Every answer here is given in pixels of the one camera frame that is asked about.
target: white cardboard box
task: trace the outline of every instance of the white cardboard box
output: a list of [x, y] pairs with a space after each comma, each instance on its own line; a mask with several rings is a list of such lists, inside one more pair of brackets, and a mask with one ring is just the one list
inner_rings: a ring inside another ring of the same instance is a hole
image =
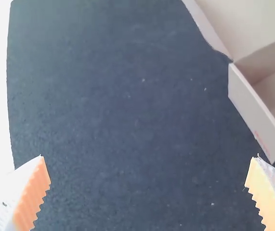
[[228, 97], [273, 163], [275, 0], [183, 2], [205, 40], [234, 61], [229, 64]]

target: orange serrated edge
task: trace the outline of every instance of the orange serrated edge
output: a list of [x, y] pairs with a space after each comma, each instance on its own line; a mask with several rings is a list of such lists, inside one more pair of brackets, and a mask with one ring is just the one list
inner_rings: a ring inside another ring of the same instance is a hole
[[42, 156], [13, 213], [13, 223], [17, 230], [29, 231], [34, 228], [33, 222], [38, 219], [37, 213], [40, 211], [40, 205], [44, 203], [43, 197], [50, 189], [50, 184], [51, 179]]
[[251, 159], [244, 186], [249, 188], [249, 193], [253, 195], [252, 200], [256, 201], [262, 224], [266, 226], [265, 231], [275, 231], [275, 190], [254, 157]]

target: dark blue carpet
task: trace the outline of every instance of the dark blue carpet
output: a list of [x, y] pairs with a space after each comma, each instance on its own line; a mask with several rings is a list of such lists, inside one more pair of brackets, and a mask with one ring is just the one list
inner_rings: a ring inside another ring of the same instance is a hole
[[36, 230], [263, 230], [228, 62], [180, 0], [14, 1], [13, 154], [52, 179]]

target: box flap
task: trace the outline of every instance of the box flap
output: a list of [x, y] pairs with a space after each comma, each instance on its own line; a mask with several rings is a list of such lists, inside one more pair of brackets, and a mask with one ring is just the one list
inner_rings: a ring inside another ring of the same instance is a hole
[[237, 61], [275, 42], [275, 0], [183, 0], [207, 42]]

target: orange foam pad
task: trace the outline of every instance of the orange foam pad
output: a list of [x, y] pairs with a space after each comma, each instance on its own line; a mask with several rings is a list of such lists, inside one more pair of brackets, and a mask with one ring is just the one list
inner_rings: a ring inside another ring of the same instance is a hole
[[42, 156], [32, 173], [13, 214], [13, 223], [19, 231], [29, 231], [34, 228], [33, 222], [38, 219], [36, 213], [44, 203], [43, 197], [50, 189], [50, 176]]
[[257, 158], [251, 159], [245, 187], [249, 188], [252, 200], [256, 201], [265, 231], [275, 231], [275, 190]]

